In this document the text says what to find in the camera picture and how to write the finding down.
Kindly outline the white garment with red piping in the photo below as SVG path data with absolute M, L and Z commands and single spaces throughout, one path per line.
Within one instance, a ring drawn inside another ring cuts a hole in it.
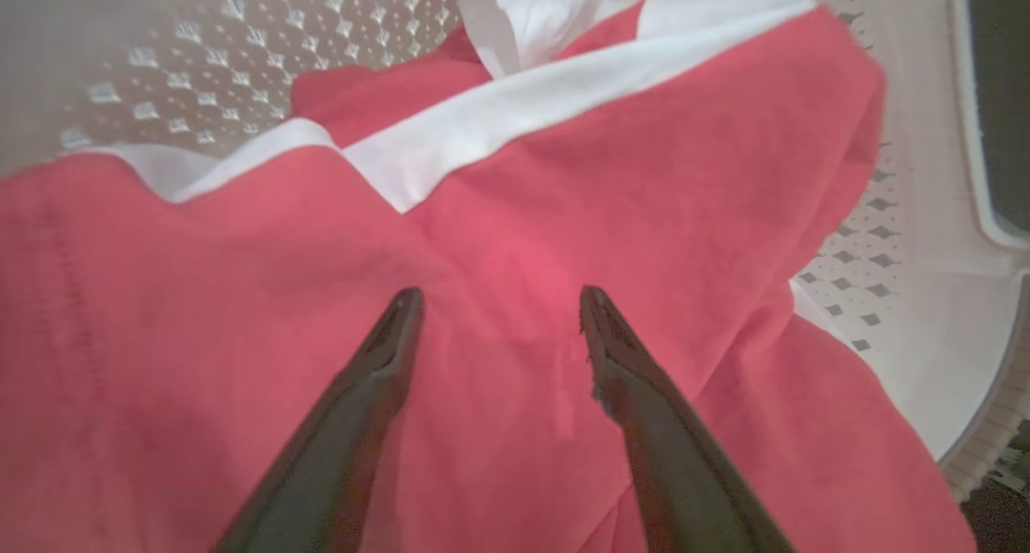
M 457 0 L 468 39 L 493 79 L 551 61 L 604 19 L 641 0 Z

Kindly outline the red garment with white trim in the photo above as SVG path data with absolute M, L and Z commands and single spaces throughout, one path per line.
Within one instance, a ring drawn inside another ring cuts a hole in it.
M 208 551 L 408 286 L 426 317 L 363 550 L 646 553 L 588 284 L 798 553 L 976 553 L 876 374 L 795 311 L 884 91 L 817 0 L 641 0 L 501 79 L 464 26 L 310 72 L 221 160 L 0 181 L 0 553 Z

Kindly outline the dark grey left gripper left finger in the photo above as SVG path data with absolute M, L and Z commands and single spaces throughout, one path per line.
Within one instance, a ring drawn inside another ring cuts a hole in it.
M 216 553 L 358 553 L 378 461 L 407 402 L 424 296 L 401 289 L 328 384 Z

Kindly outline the white plastic laundry basket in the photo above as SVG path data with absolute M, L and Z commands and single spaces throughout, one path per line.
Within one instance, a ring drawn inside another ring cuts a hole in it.
M 861 204 L 796 280 L 964 502 L 1030 419 L 1030 229 L 991 200 L 969 0 L 819 0 L 888 76 Z M 314 69 L 435 49 L 457 0 L 0 0 L 0 176 L 90 146 L 227 155 Z

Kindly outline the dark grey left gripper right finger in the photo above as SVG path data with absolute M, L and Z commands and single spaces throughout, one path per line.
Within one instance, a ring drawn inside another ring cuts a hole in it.
M 796 553 L 608 293 L 585 286 L 579 317 L 593 395 L 623 435 L 648 553 Z

